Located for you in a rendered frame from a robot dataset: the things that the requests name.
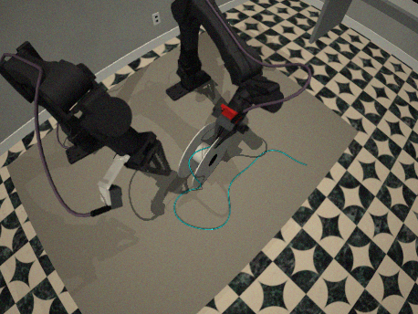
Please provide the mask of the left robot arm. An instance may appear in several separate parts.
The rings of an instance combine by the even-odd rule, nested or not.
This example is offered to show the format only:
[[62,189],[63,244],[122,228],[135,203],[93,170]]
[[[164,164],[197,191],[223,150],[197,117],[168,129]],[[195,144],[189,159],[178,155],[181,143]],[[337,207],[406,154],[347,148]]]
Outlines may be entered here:
[[[246,100],[251,105],[253,103],[258,105],[284,98],[279,84],[263,77],[263,66],[248,58],[238,46],[235,38],[246,53],[262,62],[262,58],[253,47],[248,46],[234,31],[215,0],[175,0],[171,9],[179,25],[181,39],[181,53],[176,71],[181,81],[166,90],[172,100],[178,100],[211,80],[211,77],[201,69],[202,62],[198,57],[198,36],[201,25],[217,46],[224,66],[230,73],[232,84],[239,87],[235,94],[240,96],[240,101]],[[196,75],[195,80],[194,75]]]

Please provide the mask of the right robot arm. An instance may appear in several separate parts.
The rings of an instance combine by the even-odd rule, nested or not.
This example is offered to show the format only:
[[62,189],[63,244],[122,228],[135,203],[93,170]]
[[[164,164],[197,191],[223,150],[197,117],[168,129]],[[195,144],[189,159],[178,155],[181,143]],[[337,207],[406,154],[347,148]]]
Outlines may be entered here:
[[[130,106],[123,99],[111,97],[84,64],[74,65],[63,59],[45,61],[28,41],[16,51],[16,55],[43,68],[42,79],[37,82],[39,70],[36,67],[14,57],[0,62],[0,74],[30,103],[35,99],[35,89],[39,90],[38,105],[48,110],[61,130],[69,135],[67,139],[73,141],[74,145],[66,149],[70,164],[105,146],[101,140],[106,136],[117,137],[129,129]],[[79,111],[82,115],[76,118],[74,114]]]

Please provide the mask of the grey cable reel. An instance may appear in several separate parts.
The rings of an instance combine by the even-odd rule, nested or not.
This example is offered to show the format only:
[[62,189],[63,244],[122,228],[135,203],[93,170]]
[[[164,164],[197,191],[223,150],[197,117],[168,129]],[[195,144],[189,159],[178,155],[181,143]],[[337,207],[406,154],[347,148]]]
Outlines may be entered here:
[[180,160],[178,166],[178,176],[184,178],[191,174],[189,168],[189,159],[194,152],[201,150],[203,148],[209,147],[207,149],[197,152],[190,160],[190,167],[192,172],[196,169],[194,176],[202,184],[214,171],[218,163],[223,158],[225,151],[229,145],[231,137],[223,141],[216,149],[214,146],[217,142],[217,139],[213,145],[214,139],[214,129],[215,122],[210,122],[205,125],[192,139],[186,148],[182,159]]

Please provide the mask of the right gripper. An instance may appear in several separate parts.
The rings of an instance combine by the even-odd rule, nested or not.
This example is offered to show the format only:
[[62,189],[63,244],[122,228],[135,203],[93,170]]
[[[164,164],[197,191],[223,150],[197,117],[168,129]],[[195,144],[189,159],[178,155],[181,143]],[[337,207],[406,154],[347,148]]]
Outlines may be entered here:
[[[101,140],[101,142],[116,152],[113,158],[114,162],[108,169],[102,181],[98,182],[102,202],[107,205],[111,205],[109,188],[124,163],[124,166],[129,169],[138,169],[138,171],[141,170],[142,172],[157,173],[165,176],[170,175],[172,170],[166,160],[162,143],[156,138],[157,135],[155,135],[152,131],[137,132],[130,126],[129,129],[120,136],[106,136],[103,140]],[[165,170],[156,158],[156,152],[161,159]],[[150,166],[151,161],[154,163],[156,168]]]

